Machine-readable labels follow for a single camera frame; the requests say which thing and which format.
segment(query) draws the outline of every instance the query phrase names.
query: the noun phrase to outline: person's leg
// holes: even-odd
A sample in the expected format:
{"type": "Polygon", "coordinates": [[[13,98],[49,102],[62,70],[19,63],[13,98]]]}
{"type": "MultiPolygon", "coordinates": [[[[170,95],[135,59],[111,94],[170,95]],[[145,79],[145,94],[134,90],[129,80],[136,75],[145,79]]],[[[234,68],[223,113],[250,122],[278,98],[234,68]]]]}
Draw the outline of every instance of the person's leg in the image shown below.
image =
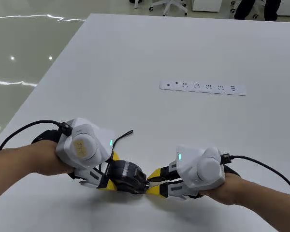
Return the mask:
{"type": "Polygon", "coordinates": [[[253,5],[255,4],[255,1],[256,0],[242,0],[236,9],[234,18],[244,20],[247,15],[249,15],[253,5]]]}
{"type": "Polygon", "coordinates": [[[265,21],[276,21],[277,11],[279,9],[281,0],[267,0],[264,8],[265,21]]]}

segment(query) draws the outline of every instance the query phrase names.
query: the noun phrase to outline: wire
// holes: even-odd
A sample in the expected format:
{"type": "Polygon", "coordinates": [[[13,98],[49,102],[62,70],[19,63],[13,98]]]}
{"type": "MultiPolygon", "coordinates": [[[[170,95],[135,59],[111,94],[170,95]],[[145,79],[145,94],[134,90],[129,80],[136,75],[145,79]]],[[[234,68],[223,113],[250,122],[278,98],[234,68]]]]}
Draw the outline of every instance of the wire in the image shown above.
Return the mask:
{"type": "Polygon", "coordinates": [[[284,179],[284,181],[286,181],[288,183],[288,185],[290,186],[290,181],[283,175],[281,174],[279,171],[276,171],[274,168],[271,168],[270,166],[258,161],[258,160],[255,160],[253,158],[250,158],[250,157],[247,157],[247,156],[230,156],[230,159],[244,159],[244,160],[249,160],[249,161],[252,161],[254,163],[257,163],[261,166],[263,166],[264,168],[267,168],[269,170],[271,170],[273,173],[279,175],[281,178],[284,179]]]}
{"type": "MultiPolygon", "coordinates": [[[[117,139],[115,139],[115,141],[114,141],[114,143],[113,143],[113,146],[112,146],[112,154],[111,154],[111,158],[108,159],[108,160],[112,160],[112,159],[113,159],[113,155],[114,155],[114,147],[115,147],[116,143],[117,143],[120,139],[122,139],[122,138],[124,138],[124,137],[126,137],[126,136],[128,136],[128,135],[130,135],[130,134],[132,134],[132,133],[133,133],[133,130],[130,130],[130,131],[128,131],[127,133],[124,133],[123,135],[121,135],[121,136],[119,136],[117,139]]],[[[102,169],[102,164],[100,163],[100,164],[99,164],[99,171],[101,171],[101,169],[102,169]]]]}
{"type": "Polygon", "coordinates": [[[126,137],[126,136],[128,136],[128,135],[130,135],[130,134],[132,134],[132,133],[133,133],[133,130],[130,130],[130,131],[128,131],[127,133],[124,133],[123,135],[119,136],[119,137],[115,140],[115,142],[113,143],[112,151],[114,150],[114,147],[115,147],[116,143],[117,143],[120,139],[122,139],[122,138],[124,138],[124,137],[126,137]]]}
{"type": "Polygon", "coordinates": [[[59,128],[61,128],[62,126],[65,126],[65,124],[62,124],[60,122],[56,122],[56,121],[53,121],[53,120],[39,120],[39,121],[35,121],[35,122],[31,122],[23,127],[21,127],[20,129],[16,130],[14,133],[12,133],[9,137],[7,137],[3,143],[0,145],[0,151],[3,149],[3,147],[6,145],[6,143],[12,139],[15,135],[19,134],[20,132],[22,132],[23,130],[29,128],[29,127],[32,127],[34,125],[37,125],[37,124],[42,124],[42,123],[52,123],[52,124],[55,124],[56,126],[58,126],[59,128]]]}

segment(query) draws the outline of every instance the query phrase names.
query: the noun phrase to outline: power strip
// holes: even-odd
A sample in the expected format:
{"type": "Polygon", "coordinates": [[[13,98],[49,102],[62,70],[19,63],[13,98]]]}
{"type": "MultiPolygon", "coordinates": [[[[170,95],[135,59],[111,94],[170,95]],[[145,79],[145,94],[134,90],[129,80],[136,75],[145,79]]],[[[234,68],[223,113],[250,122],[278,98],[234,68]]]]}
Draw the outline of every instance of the power strip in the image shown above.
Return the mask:
{"type": "Polygon", "coordinates": [[[246,95],[244,85],[223,85],[223,84],[203,84],[200,82],[189,81],[160,81],[160,89],[201,92],[201,93],[218,93],[229,95],[246,95]]]}

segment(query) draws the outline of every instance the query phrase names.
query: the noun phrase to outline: white table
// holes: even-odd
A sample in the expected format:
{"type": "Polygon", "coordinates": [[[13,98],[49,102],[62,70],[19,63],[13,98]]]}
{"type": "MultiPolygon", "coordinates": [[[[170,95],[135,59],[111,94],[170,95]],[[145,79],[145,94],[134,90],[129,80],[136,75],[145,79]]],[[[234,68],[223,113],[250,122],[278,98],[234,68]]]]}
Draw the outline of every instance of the white table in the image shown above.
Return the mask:
{"type": "MultiPolygon", "coordinates": [[[[175,159],[176,145],[218,146],[290,178],[290,23],[93,14],[0,135],[37,119],[85,117],[117,135],[146,174],[175,159]],[[159,80],[244,84],[247,96],[162,91],[159,80]]],[[[38,126],[9,147],[28,144],[38,126]]],[[[242,177],[290,193],[253,163],[242,177]]],[[[202,198],[185,202],[88,189],[67,175],[31,174],[0,197],[0,232],[263,231],[253,212],[202,198]]]]}

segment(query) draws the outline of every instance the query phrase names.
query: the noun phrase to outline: shiny floor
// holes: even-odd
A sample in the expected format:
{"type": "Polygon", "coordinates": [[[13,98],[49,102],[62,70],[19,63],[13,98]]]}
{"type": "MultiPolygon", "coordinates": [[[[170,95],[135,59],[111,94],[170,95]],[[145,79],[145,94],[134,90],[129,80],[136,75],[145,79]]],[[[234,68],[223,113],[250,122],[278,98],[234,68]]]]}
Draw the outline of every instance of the shiny floor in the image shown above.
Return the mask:
{"type": "MultiPolygon", "coordinates": [[[[232,18],[230,0],[219,13],[193,12],[189,0],[187,8],[188,17],[232,18]]],[[[149,12],[147,0],[138,9],[128,0],[0,0],[0,132],[90,13],[161,15],[162,6],[149,12]]],[[[172,7],[168,16],[184,14],[172,7]]]]}

